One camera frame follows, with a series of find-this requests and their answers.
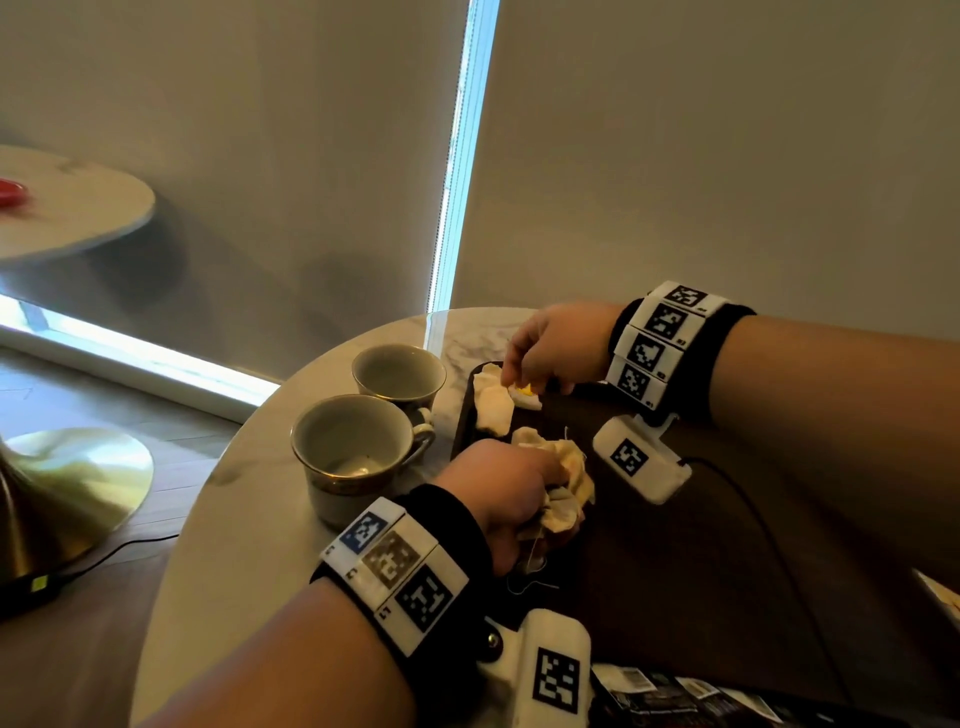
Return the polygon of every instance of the cup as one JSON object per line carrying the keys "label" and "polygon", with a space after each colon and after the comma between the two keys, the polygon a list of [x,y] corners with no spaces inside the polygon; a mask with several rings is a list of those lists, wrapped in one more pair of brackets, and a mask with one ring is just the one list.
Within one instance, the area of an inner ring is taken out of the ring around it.
{"label": "cup", "polygon": [[410,344],[384,344],[353,359],[353,380],[362,394],[392,402],[404,412],[430,409],[446,381],[440,359]]}
{"label": "cup", "polygon": [[435,438],[430,410],[408,415],[369,395],[319,401],[300,415],[290,433],[294,454],[306,470],[310,503],[321,521],[337,529],[383,495]]}

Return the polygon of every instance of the red object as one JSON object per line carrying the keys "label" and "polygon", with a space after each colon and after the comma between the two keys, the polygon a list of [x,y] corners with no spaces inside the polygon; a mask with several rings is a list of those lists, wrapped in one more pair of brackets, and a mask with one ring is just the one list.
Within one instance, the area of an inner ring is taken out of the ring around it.
{"label": "red object", "polygon": [[0,180],[0,207],[16,207],[27,202],[27,188],[13,180]]}

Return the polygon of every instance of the brown serving tray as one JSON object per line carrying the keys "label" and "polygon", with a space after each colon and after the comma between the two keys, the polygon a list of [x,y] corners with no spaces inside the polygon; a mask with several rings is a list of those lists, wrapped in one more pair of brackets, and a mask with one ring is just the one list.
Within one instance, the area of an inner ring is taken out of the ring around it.
{"label": "brown serving tray", "polygon": [[[476,430],[473,405],[472,375],[482,366],[468,378],[454,455],[488,437]],[[499,580],[493,619],[516,629],[545,607],[584,624],[595,662],[888,715],[960,718],[960,633],[882,547],[711,427],[677,422],[663,442],[681,457],[708,459],[742,494],[694,464],[683,488],[653,505],[593,452],[603,423],[634,413],[619,393],[584,384],[541,400],[540,412],[515,410],[513,429],[535,427],[550,440],[565,429],[587,454],[597,502],[542,571]]]}

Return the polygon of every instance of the person's left hand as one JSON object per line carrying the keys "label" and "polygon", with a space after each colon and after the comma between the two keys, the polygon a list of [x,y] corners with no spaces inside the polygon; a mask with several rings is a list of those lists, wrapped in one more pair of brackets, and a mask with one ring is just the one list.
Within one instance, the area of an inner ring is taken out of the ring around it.
{"label": "person's left hand", "polygon": [[457,455],[433,483],[473,514],[487,536],[493,574],[502,576],[520,553],[516,530],[540,510],[546,486],[566,481],[566,470],[552,452],[481,440]]}

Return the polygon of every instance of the black cable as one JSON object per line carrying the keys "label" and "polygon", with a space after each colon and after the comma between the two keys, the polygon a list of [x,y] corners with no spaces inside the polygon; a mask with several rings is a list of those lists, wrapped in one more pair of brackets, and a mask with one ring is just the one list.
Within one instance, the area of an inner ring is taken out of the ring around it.
{"label": "black cable", "polygon": [[101,564],[103,564],[108,558],[110,558],[113,554],[115,554],[115,553],[116,553],[117,551],[119,551],[121,548],[126,548],[127,546],[130,546],[131,544],[153,544],[153,543],[155,543],[155,542],[157,542],[157,541],[169,541],[170,539],[176,539],[179,535],[180,535],[179,533],[172,533],[172,534],[170,534],[169,536],[160,536],[160,537],[155,538],[155,539],[133,539],[132,541],[126,541],[126,542],[124,542],[123,544],[121,544],[120,546],[118,546],[117,548],[115,548],[113,551],[111,551],[109,554],[107,554],[106,556],[104,556],[102,559],[99,559],[99,560],[96,561],[95,563],[93,563],[93,564],[91,564],[90,566],[88,566],[86,569],[81,569],[81,570],[79,570],[79,571],[74,571],[73,573],[63,574],[63,575],[60,577],[60,584],[61,584],[62,586],[65,586],[66,584],[70,584],[71,582],[76,581],[76,580],[79,579],[81,576],[90,573],[91,571],[93,571],[94,569],[96,569],[97,567],[99,567]]}
{"label": "black cable", "polygon": [[783,571],[783,575],[786,576],[787,581],[790,582],[790,587],[793,590],[794,596],[797,598],[801,608],[804,610],[804,614],[806,615],[807,620],[810,622],[810,626],[813,627],[813,634],[816,636],[817,643],[820,645],[820,649],[823,651],[824,657],[827,659],[827,664],[830,667],[830,671],[833,672],[833,677],[837,681],[840,692],[843,693],[844,699],[846,699],[850,705],[854,705],[850,689],[847,687],[847,682],[843,679],[843,673],[841,673],[840,667],[836,664],[836,661],[834,661],[833,656],[830,654],[830,651],[827,648],[827,639],[824,637],[824,633],[820,629],[820,623],[814,616],[813,610],[810,609],[810,605],[806,603],[804,595],[801,592],[800,585],[797,583],[797,579],[794,577],[793,571],[790,570],[790,567],[786,561],[786,557],[780,550],[780,545],[777,543],[777,539],[774,537],[773,531],[770,530],[770,526],[767,525],[767,521],[765,521],[760,515],[760,511],[756,507],[756,504],[747,495],[746,491],[743,490],[743,487],[733,478],[731,478],[723,470],[723,468],[710,462],[705,457],[685,457],[679,461],[678,465],[703,465],[709,468],[721,478],[726,480],[727,483],[740,496],[740,499],[746,504],[751,514],[753,514],[756,523],[760,526],[760,530],[763,531],[763,535],[766,537],[767,543],[773,550],[774,555],[777,557],[777,561],[780,563],[780,568]]}

